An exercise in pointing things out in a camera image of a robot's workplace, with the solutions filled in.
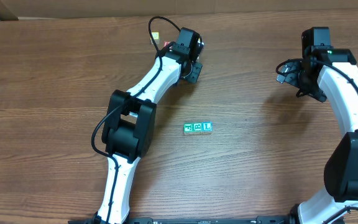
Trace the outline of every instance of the black bracket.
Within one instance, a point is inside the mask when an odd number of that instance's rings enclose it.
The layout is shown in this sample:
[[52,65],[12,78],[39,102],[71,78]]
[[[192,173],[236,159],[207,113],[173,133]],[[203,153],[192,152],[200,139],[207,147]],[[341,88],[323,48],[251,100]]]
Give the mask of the black bracket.
[[317,80],[323,65],[312,62],[317,60],[332,65],[334,62],[357,62],[349,49],[334,49],[328,27],[312,27],[302,33],[302,62],[290,62],[283,66],[282,73],[294,71],[288,75],[278,75],[277,81],[299,88],[297,97],[310,96],[325,102],[327,96],[319,88]]
[[256,224],[287,224],[287,223],[289,224],[289,217],[287,215],[256,217]]
[[[130,93],[116,90],[110,97],[107,114],[119,107],[105,121],[102,142],[106,144],[108,154],[119,154],[133,163],[137,157],[143,157],[149,150],[153,139],[155,111],[157,105],[150,100],[132,98]],[[121,119],[130,112],[137,114],[136,124]]]
[[125,224],[153,224],[151,218],[128,218]]
[[183,27],[177,41],[171,44],[172,49],[166,48],[168,46],[162,49],[162,54],[181,65],[181,79],[190,83],[197,82],[203,68],[203,65],[197,62],[204,49],[204,43],[198,42],[199,38],[199,33]]

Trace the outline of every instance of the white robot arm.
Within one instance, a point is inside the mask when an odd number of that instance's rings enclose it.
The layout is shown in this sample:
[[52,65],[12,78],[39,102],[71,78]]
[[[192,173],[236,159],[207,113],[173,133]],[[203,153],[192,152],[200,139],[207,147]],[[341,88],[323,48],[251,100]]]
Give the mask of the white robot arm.
[[[107,115],[97,125],[92,137],[93,149],[108,158],[106,190],[94,217],[80,223],[122,224],[126,221],[135,169],[151,144],[158,101],[179,79],[196,83],[200,75],[202,64],[197,58],[204,47],[201,36],[187,28],[179,29],[172,21],[157,16],[149,22],[151,38],[150,23],[154,19],[173,24],[180,31],[178,40],[159,50],[152,39],[157,49],[152,69],[134,87],[126,92],[116,90],[111,95]],[[121,115],[136,117],[136,124],[121,119]],[[102,142],[106,144],[107,153],[94,145],[96,132],[103,123]]]
[[277,81],[297,88],[297,97],[329,100],[342,141],[324,168],[324,187],[291,214],[300,224],[335,222],[358,207],[358,68],[349,49],[331,46],[329,29],[313,27],[302,33],[303,58],[281,63]]
[[[156,58],[152,69],[136,86],[130,88],[127,92],[131,93],[131,96],[138,93],[157,73],[159,67],[160,60],[159,58]],[[152,84],[137,97],[137,99],[150,100],[152,103],[157,104],[168,88],[179,81],[180,75],[181,65],[174,59],[162,57],[162,71]],[[137,114],[133,112],[130,112],[130,115],[137,117]],[[98,211],[98,216],[102,221],[107,221],[107,218],[109,217],[108,223],[121,224],[125,222],[129,214],[129,194],[131,192],[135,169],[140,161],[140,157],[137,157],[130,164],[125,157],[117,154],[113,154],[112,156],[117,160],[117,165],[119,166],[119,172],[117,174],[116,185],[112,197],[114,203],[109,206],[111,189],[116,175],[116,165],[113,159],[108,158],[109,169],[106,190],[104,192],[102,205]]]

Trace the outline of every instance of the wooden table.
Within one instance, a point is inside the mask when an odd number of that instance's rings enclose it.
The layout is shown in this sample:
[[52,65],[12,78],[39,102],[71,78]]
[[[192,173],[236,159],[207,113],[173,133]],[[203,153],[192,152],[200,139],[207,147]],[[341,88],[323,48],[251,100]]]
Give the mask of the wooden table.
[[[358,10],[169,18],[203,36],[204,67],[196,85],[180,83],[158,104],[131,216],[279,215],[309,199],[339,128],[329,103],[296,98],[274,70],[301,57],[301,33],[312,26],[329,26],[333,46],[358,61]],[[98,210],[107,162],[91,133],[111,93],[153,65],[149,19],[0,22],[0,223],[66,223]],[[178,35],[164,21],[152,30],[160,46]],[[212,121],[213,134],[184,136],[188,121]],[[358,212],[346,220],[358,223]]]

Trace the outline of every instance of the black cable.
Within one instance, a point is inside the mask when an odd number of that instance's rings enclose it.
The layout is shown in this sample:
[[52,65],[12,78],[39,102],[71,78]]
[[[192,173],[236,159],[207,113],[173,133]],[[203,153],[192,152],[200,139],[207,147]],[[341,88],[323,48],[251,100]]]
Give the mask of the black cable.
[[336,218],[340,217],[344,212],[349,212],[350,213],[351,210],[357,210],[358,211],[358,207],[346,206],[346,207],[342,208],[340,211],[338,211],[337,213],[335,213],[333,216],[331,216],[330,218],[325,220],[323,222],[323,224],[328,224],[331,221],[335,220]]
[[171,41],[169,42],[169,44],[167,44],[166,46],[164,46],[161,50],[160,53],[162,53],[163,55],[165,55],[167,52],[170,51],[170,47],[172,47],[176,42],[175,41]]
[[189,60],[189,62],[190,62],[190,65],[191,65],[191,70],[187,75],[185,75],[183,77],[180,77],[180,79],[182,79],[182,80],[184,80],[187,76],[191,75],[191,73],[193,72],[193,62],[191,60]]
[[358,86],[354,83],[354,80],[352,78],[350,78],[349,76],[347,76],[344,72],[342,72],[340,69],[336,68],[335,66],[331,65],[331,64],[328,64],[328,63],[325,63],[325,62],[322,62],[322,61],[319,61],[319,60],[313,60],[313,59],[303,59],[303,58],[296,58],[296,59],[290,59],[290,60],[287,60],[285,62],[282,62],[280,63],[277,67],[276,67],[276,72],[280,75],[288,75],[290,73],[293,73],[294,71],[296,72],[299,72],[300,70],[292,70],[292,71],[289,71],[289,72],[279,72],[278,69],[287,64],[287,63],[290,63],[290,62],[313,62],[313,63],[318,63],[320,65],[325,65],[333,70],[335,70],[336,72],[338,72],[339,74],[341,74],[354,88],[354,90],[356,91],[357,95],[358,95]]
[[[145,85],[143,88],[141,88],[139,92],[137,92],[135,95],[131,96],[130,99],[137,98],[140,94],[142,94],[142,93],[147,89],[147,87],[149,87],[149,86],[151,85],[151,83],[157,78],[157,76],[158,76],[158,75],[160,74],[160,72],[162,71],[162,57],[161,57],[160,51],[159,51],[159,49],[158,49],[158,46],[157,46],[157,44],[155,43],[155,40],[154,40],[153,35],[152,35],[152,30],[151,30],[151,23],[152,23],[152,21],[153,21],[154,19],[163,19],[163,20],[165,20],[165,21],[168,21],[168,22],[171,23],[173,26],[175,26],[175,28],[176,28],[177,30],[179,30],[179,32],[180,32],[180,28],[179,28],[175,23],[173,23],[171,20],[169,20],[169,19],[167,19],[167,18],[165,18],[165,17],[155,16],[155,17],[153,17],[153,18],[151,18],[151,19],[149,20],[149,35],[150,35],[150,38],[152,39],[153,45],[154,45],[155,50],[157,51],[157,55],[158,55],[158,57],[159,57],[159,59],[160,59],[160,66],[159,66],[159,68],[158,68],[158,70],[157,70],[157,73],[153,76],[153,78],[150,79],[150,81],[147,82],[146,85]],[[106,219],[106,223],[107,223],[107,224],[109,223],[109,218],[110,218],[110,213],[111,213],[111,205],[112,205],[112,195],[113,195],[113,193],[114,193],[114,189],[116,188],[116,182],[117,182],[117,176],[118,176],[118,168],[119,168],[119,166],[118,166],[118,162],[117,162],[117,159],[116,159],[116,158],[114,158],[112,155],[109,155],[109,154],[107,154],[107,153],[105,153],[105,152],[100,151],[100,150],[96,147],[96,145],[95,145],[95,143],[94,143],[94,139],[95,139],[95,137],[96,137],[96,134],[98,133],[99,128],[102,126],[102,124],[103,124],[114,112],[116,112],[118,109],[121,109],[122,107],[124,107],[124,109],[125,109],[125,106],[127,105],[127,102],[128,102],[128,101],[129,101],[129,100],[124,101],[122,105],[120,105],[120,106],[114,108],[110,113],[108,113],[108,114],[98,123],[98,125],[96,125],[95,129],[93,130],[92,137],[91,137],[91,145],[92,145],[93,150],[94,150],[95,152],[97,152],[98,154],[102,155],[102,156],[106,156],[107,158],[111,158],[111,159],[114,161],[114,163],[115,163],[115,168],[114,168],[114,169],[116,170],[116,174],[115,174],[115,176],[114,176],[114,182],[113,182],[113,184],[112,184],[112,189],[111,189],[111,193],[110,193],[109,211],[108,211],[107,219]]]

